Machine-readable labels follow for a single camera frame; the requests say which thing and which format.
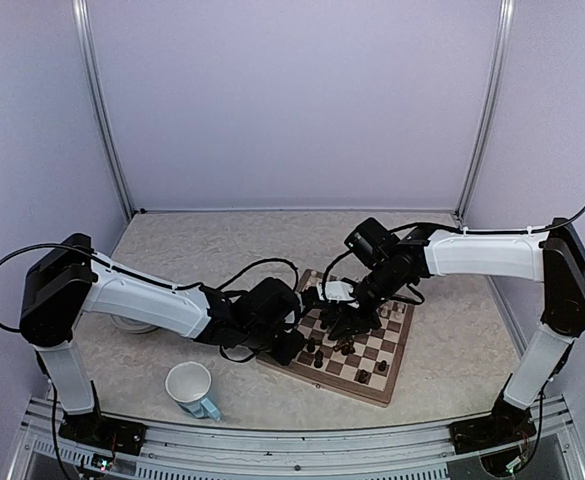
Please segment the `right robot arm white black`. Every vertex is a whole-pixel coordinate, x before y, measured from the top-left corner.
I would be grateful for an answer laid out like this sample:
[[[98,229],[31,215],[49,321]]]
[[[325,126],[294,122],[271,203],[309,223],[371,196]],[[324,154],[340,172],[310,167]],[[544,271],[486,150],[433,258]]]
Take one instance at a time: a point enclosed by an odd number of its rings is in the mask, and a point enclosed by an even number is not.
[[[531,405],[585,331],[585,248],[564,218],[523,230],[472,231],[433,223],[405,230],[400,238],[368,218],[346,238],[349,253],[369,273],[357,285],[320,284],[320,299],[337,312],[334,333],[371,328],[377,309],[391,296],[433,276],[500,276],[543,284],[538,330],[483,423],[484,436],[503,444],[521,429]]]

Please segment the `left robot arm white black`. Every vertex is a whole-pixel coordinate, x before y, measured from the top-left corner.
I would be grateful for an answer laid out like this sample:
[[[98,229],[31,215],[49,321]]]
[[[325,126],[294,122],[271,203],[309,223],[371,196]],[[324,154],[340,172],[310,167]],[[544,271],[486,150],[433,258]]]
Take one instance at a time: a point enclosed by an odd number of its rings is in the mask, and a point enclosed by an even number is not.
[[[27,272],[19,329],[37,351],[64,414],[90,444],[105,443],[112,424],[100,412],[73,343],[84,313],[109,314],[223,350],[245,347],[283,366],[303,347],[304,337],[296,329],[301,301],[277,278],[267,277],[237,293],[202,283],[175,285],[112,261],[82,233],[48,250]]]

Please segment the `pile of dark pieces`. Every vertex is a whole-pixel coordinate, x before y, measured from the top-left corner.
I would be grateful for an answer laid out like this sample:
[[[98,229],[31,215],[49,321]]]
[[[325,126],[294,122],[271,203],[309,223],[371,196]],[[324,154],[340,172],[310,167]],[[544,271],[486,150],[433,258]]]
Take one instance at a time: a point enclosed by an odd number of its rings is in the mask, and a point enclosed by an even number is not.
[[[343,356],[353,354],[355,352],[354,339],[348,338],[339,340],[333,347],[333,350]]]

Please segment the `wooden chess board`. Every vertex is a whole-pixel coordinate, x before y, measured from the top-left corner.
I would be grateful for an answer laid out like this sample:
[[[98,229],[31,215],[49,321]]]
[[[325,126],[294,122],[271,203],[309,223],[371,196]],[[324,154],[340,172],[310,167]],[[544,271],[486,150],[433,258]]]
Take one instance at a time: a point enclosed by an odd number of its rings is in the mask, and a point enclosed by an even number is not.
[[[321,326],[320,312],[311,310],[300,321],[297,330],[303,334],[305,340],[314,338],[317,341],[317,348],[313,353],[309,353],[304,347],[286,366],[278,364],[266,354],[259,355],[257,362],[317,388],[386,407],[391,402],[398,379],[414,310],[413,305],[403,302],[386,302],[378,310],[381,327],[353,337],[355,352],[348,356],[333,350],[339,340],[328,338],[330,331]],[[324,355],[321,369],[313,366],[317,351]],[[380,373],[378,365],[382,360],[388,362],[388,369]],[[359,370],[370,373],[367,384],[355,380]]]

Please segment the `light blue mug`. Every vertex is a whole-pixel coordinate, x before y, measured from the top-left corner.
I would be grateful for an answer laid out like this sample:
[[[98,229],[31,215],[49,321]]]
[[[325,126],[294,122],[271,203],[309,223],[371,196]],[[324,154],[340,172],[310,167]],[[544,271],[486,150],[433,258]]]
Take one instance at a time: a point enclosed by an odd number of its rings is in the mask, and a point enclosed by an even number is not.
[[[166,375],[167,395],[195,419],[221,420],[221,411],[212,399],[212,375],[202,364],[187,361],[172,367]]]

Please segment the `grey silicone round lid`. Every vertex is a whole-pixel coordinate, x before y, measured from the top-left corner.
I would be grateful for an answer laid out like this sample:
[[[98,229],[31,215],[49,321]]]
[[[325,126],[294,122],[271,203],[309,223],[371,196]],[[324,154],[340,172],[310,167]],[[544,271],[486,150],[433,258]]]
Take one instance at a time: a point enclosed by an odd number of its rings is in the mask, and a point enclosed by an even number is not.
[[[158,329],[157,326],[117,315],[111,315],[110,320],[118,330],[128,334],[142,335]]]

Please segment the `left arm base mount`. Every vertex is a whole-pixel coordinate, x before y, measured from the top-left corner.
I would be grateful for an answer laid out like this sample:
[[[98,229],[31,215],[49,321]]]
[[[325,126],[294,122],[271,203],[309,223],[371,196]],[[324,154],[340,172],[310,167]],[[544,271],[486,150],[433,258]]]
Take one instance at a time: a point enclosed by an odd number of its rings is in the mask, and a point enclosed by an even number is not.
[[[65,413],[59,435],[97,449],[138,456],[146,431],[147,426],[142,423],[108,417],[99,412],[82,415]]]

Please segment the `front aluminium rail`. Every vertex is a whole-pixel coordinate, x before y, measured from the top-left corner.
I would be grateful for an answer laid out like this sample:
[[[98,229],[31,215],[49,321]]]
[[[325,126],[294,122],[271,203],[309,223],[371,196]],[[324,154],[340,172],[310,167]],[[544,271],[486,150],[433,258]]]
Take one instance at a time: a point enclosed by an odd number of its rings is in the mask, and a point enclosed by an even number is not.
[[[485,479],[485,463],[514,446],[456,453],[446,420],[344,431],[263,431],[147,424],[138,455],[52,438],[52,403],[32,398],[9,454],[7,479],[60,478],[83,467],[104,479]]]

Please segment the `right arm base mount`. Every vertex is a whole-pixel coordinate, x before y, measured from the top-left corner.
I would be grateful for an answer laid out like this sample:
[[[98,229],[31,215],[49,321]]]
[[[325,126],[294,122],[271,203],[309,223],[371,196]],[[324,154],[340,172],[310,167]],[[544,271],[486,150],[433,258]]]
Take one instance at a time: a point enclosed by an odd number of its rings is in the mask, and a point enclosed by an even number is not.
[[[449,432],[455,453],[465,454],[534,437],[537,429],[529,410],[516,410],[456,421]]]

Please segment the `right aluminium frame post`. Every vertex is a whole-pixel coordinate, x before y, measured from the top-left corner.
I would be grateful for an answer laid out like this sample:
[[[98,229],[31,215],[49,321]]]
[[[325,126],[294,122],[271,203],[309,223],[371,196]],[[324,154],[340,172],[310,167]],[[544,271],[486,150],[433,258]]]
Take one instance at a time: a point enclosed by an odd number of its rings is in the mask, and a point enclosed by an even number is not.
[[[514,0],[502,0],[500,2],[486,93],[479,117],[477,133],[471,151],[470,164],[455,209],[455,216],[460,223],[463,223],[468,215],[471,201],[478,185],[480,171],[485,159],[489,136],[498,106],[499,91],[506,64],[515,5],[516,2]]]

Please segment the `aluminium frame post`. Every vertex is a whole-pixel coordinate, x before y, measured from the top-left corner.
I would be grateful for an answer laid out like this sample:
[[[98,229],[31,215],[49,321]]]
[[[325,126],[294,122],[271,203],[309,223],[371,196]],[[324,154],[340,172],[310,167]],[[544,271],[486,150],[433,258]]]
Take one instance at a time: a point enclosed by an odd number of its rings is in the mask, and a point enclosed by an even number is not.
[[[99,137],[105,153],[106,165],[111,174],[115,193],[124,218],[129,222],[135,214],[135,209],[115,145],[111,122],[100,82],[100,72],[92,35],[88,2],[86,0],[73,0],[72,10],[87,77],[89,95],[96,118]]]
[[[471,201],[478,185],[480,171],[485,159],[489,136],[498,106],[499,91],[506,64],[515,5],[516,2],[514,0],[502,0],[500,2],[486,93],[479,117],[477,133],[471,151],[470,164],[455,209],[455,216],[460,223],[463,223],[468,215]]]

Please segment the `left aluminium frame post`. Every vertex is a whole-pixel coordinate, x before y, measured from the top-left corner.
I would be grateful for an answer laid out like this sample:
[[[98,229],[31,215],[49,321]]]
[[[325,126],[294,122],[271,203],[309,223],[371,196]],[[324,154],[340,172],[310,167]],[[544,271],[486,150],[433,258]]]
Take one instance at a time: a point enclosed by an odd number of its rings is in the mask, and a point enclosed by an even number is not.
[[[106,165],[111,174],[115,193],[124,218],[129,222],[135,214],[135,209],[115,145],[111,122],[100,82],[100,72],[92,35],[88,2],[86,0],[73,0],[72,10],[87,77],[89,95],[96,118],[99,137],[105,153]]]

